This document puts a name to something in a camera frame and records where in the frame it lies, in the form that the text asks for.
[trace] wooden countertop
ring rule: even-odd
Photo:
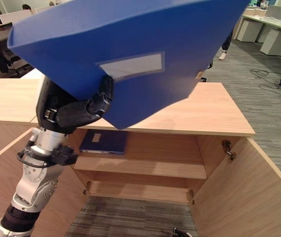
[[[37,79],[0,79],[0,121],[37,125]],[[84,128],[115,129],[104,119]],[[221,83],[198,83],[189,98],[172,104],[128,131],[253,136],[255,132]]]

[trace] wooden cabinet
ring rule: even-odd
[[[68,141],[77,152],[89,128],[114,129],[103,119],[77,129]],[[65,168],[34,236],[62,236],[89,195],[190,205],[201,237],[281,236],[281,172],[222,84],[199,83],[188,99],[127,130],[125,155],[80,154]],[[21,177],[15,154],[29,132],[0,151],[0,217]]]
[[[29,129],[36,117],[38,80],[20,81],[0,79],[0,150]]]

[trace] metal hinge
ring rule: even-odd
[[[86,195],[86,193],[89,191],[90,186],[91,186],[91,181],[87,181],[85,189],[83,190],[84,195]]]
[[[237,158],[236,152],[231,151],[231,142],[229,140],[223,140],[221,144],[223,145],[224,152],[227,153],[230,162]]]
[[[189,202],[194,205],[195,204],[195,200],[194,200],[194,192],[192,189],[189,189],[189,192],[188,192],[188,199],[189,199]]]

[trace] black cable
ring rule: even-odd
[[[264,81],[266,81],[267,83],[273,85],[273,86],[269,86],[269,85],[265,85],[265,84],[259,84],[259,88],[262,89],[262,90],[267,90],[267,91],[270,91],[270,92],[273,92],[275,94],[278,94],[278,95],[281,95],[281,93],[278,93],[274,90],[277,90],[280,88],[280,86],[278,84],[276,84],[275,82],[278,81],[279,79],[275,80],[274,82],[270,82],[268,81],[267,79],[263,78],[263,77],[267,77],[270,73],[275,73],[275,74],[279,74],[281,75],[281,73],[278,73],[278,72],[268,72],[268,71],[265,71],[265,70],[259,70],[259,69],[251,69],[250,72],[255,75],[255,79],[263,79]]]
[[[49,164],[46,164],[46,165],[35,165],[35,164],[32,164],[32,163],[29,163],[27,161],[25,161],[23,159],[23,156],[24,156],[24,150],[17,153],[17,159],[22,162],[23,164],[26,164],[28,166],[31,166],[31,167],[34,167],[34,168],[48,168],[48,167],[51,167],[53,165],[56,165],[56,163],[49,163]]]

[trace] blue plastic folder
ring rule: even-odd
[[[115,79],[131,126],[192,92],[249,0],[74,0],[14,24],[8,47],[79,100]]]

